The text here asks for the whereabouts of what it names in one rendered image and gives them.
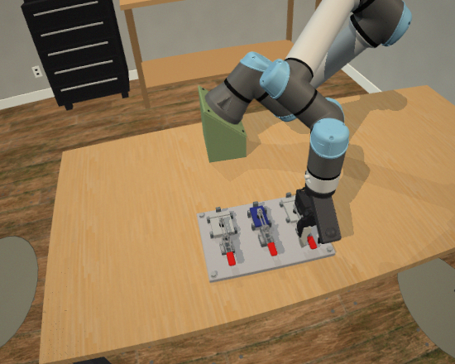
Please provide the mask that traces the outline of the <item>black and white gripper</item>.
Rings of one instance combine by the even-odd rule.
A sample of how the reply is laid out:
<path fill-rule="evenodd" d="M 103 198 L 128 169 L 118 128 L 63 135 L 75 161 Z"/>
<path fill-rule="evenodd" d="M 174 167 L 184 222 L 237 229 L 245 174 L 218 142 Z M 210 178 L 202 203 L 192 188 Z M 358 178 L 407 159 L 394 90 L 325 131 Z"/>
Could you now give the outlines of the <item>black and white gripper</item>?
<path fill-rule="evenodd" d="M 295 195 L 295 206 L 299 215 L 303 215 L 303 218 L 297 220 L 298 238 L 301 247 L 306 246 L 306 241 L 308 240 L 307 236 L 312 231 L 311 227 L 316 225 L 314 212 L 310 203 L 310 196 L 312 195 L 315 198 L 326 199 L 335 193 L 334 190 L 330 193 L 321 194 L 310 189 L 306 183 L 305 186 L 302 189 L 297 189 Z"/>

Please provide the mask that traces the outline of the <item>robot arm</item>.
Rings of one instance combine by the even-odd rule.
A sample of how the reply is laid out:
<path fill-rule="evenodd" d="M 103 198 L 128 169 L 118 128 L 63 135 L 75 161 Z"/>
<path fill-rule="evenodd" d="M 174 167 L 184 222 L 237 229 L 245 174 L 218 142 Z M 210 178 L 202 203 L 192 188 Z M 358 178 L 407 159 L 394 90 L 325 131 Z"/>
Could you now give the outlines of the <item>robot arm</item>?
<path fill-rule="evenodd" d="M 247 53 L 205 101 L 235 125 L 253 99 L 284 122 L 298 118 L 311 133 L 305 183 L 317 193 L 330 193 L 338 187 L 349 129 L 341 104 L 316 88 L 366 48 L 396 43 L 411 20 L 402 0 L 322 0 L 285 60 Z M 332 196 L 310 196 L 310 201 L 320 243 L 340 241 Z"/>

